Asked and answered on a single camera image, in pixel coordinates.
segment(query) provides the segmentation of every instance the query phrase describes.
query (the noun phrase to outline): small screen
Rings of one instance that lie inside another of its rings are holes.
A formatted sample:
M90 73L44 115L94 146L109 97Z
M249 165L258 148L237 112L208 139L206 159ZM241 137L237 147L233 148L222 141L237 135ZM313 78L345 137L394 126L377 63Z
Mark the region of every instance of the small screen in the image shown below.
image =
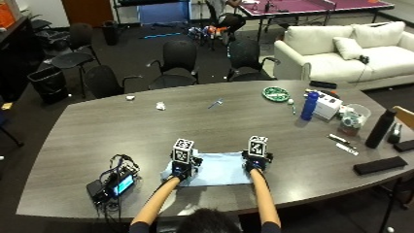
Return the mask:
M114 196L118 196L124 192L124 190L132 186L132 184L133 184L133 179L132 179L132 175L129 175L114 187Z

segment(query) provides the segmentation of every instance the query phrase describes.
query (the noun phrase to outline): ping pong table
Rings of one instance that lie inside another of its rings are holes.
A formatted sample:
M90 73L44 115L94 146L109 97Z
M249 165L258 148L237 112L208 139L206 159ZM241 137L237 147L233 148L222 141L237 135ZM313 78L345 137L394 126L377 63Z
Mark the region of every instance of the ping pong table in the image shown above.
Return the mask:
M323 25L331 14L367 12L374 15L375 22L378 11L391 10L394 4L377 0L246 0L239 10L253 19L259 19L257 40L259 40L262 21L274 18L325 16Z

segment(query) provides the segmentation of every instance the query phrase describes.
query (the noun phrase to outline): light blue cloth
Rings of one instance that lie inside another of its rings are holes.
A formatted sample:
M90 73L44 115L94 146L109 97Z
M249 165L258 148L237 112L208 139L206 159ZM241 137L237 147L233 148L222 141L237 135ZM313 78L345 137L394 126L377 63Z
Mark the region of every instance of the light blue cloth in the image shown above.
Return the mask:
M182 182L180 186L212 186L238 183L251 183L250 176L245 173L242 167L245 159L241 152L228 153L200 153L198 157L204 159L198 168L198 174L190 178L190 182ZM161 178L170 175L170 164L161 172Z

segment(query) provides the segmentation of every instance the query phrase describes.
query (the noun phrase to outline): gray table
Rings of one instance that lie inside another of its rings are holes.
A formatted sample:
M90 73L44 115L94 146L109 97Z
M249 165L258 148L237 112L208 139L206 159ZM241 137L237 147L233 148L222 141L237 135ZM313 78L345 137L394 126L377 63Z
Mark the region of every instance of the gray table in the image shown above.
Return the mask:
M295 116L286 103L261 96L271 85L290 91ZM373 112L358 136L343 136L358 147L359 155L353 156L326 138L330 133L342 135L335 119L299 120L307 87L301 81L213 83L140 92L133 102L117 96L68 106L38 153L17 214L94 218L85 185L108 170L110 157L125 153L141 166L144 179L121 198L122 217L134 217L160 185L160 171L178 138L193 140L201 152L228 152L245 149L251 135L266 136L274 161L265 177L278 208L343 195L413 172L414 152L409 152L401 154L409 162L403 169L355 175L353 164L398 155L386 142L375 150L363 146L385 109L361 91L338 89L346 103L361 104ZM220 97L224 104L208 110ZM160 101L166 105L164 112L156 110ZM405 127L402 140L413 138L413 131ZM161 216L185 216L197 207L230 214L255 211L251 186L181 188L165 201Z

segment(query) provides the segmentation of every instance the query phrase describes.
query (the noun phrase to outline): black hair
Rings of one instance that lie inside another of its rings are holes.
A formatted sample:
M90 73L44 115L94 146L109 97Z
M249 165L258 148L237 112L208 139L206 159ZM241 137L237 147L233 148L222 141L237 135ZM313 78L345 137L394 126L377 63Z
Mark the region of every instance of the black hair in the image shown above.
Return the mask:
M185 217L176 233L241 233L241 229L222 212L201 208Z

